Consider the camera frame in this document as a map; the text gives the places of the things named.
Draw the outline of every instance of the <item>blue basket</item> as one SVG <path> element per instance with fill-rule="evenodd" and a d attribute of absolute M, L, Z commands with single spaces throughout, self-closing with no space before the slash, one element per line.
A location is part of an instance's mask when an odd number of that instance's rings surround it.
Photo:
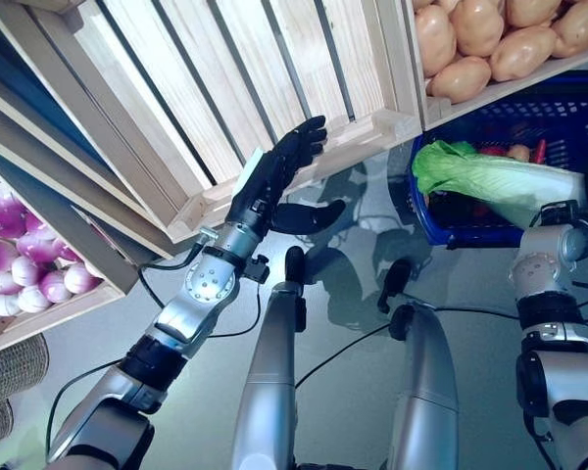
<path fill-rule="evenodd" d="M 448 248 L 517 247 L 522 231 L 494 217 L 440 226 L 427 210 L 412 161 L 436 140 L 467 141 L 476 148 L 547 141 L 546 164 L 584 172 L 588 165 L 588 72 L 568 72 L 425 132 L 415 140 L 410 162 L 414 210 L 431 245 Z"/>

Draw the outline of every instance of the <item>tiled floor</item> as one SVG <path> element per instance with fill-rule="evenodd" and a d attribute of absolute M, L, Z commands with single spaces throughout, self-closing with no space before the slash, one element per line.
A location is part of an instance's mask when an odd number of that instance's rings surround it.
<path fill-rule="evenodd" d="M 390 155 L 400 173 L 408 146 Z M 507 274 L 513 250 L 431 249 L 412 220 L 400 220 L 386 184 L 383 154 L 330 178 L 325 185 L 296 193 L 292 200 L 330 201 L 345 197 L 348 209 L 330 233 L 312 240 L 271 233 L 258 253 L 270 258 L 271 276 L 261 289 L 282 278 L 286 249 L 309 251 L 306 288 L 308 328 L 297 338 L 296 368 L 302 376 L 343 345 L 380 325 L 376 312 L 383 275 L 394 259 L 409 256 L 419 267 L 407 292 L 438 305 L 495 307 L 514 312 Z M 155 290 L 169 299 L 183 272 L 149 274 Z M 575 278 L 588 281 L 588 259 Z M 588 299 L 587 292 L 578 292 Z M 240 295 L 220 317 L 219 332 L 236 331 L 255 315 L 255 286 L 242 281 Z M 88 313 L 46 334 L 51 364 L 45 380 L 12 399 L 16 427 L 0 443 L 0 464 L 21 469 L 43 466 L 43 436 L 50 403 L 67 380 L 121 356 L 156 313 L 140 286 L 115 304 Z M 456 366 L 461 401 L 460 468 L 509 470 L 545 468 L 522 427 L 515 402 L 515 358 L 519 326 L 514 321 L 473 313 L 441 313 Z M 257 331 L 241 338 L 210 340 L 171 388 L 153 416 L 157 433 L 142 468 L 224 469 L 230 453 L 237 405 Z M 386 334 L 370 338 L 323 368 L 298 394 L 298 461 L 341 463 L 376 470 L 390 440 L 396 393 L 402 376 L 403 346 Z M 77 384 L 58 412 L 58 423 L 92 386 Z"/>

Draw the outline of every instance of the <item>robotic hand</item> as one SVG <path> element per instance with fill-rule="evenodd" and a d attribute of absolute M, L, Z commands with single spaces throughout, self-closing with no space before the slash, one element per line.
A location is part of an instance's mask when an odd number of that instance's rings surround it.
<path fill-rule="evenodd" d="M 324 117 L 312 117 L 261 157 L 233 197 L 214 245 L 203 249 L 200 240 L 193 249 L 202 255 L 181 291 L 66 419 L 49 449 L 47 469 L 139 468 L 154 437 L 145 414 L 161 407 L 172 381 L 237 296 L 239 278 L 263 283 L 268 277 L 268 260 L 251 259 L 268 231 L 314 233 L 344 210 L 342 201 L 322 209 L 278 203 L 296 171 L 322 151 L 323 126 Z"/>

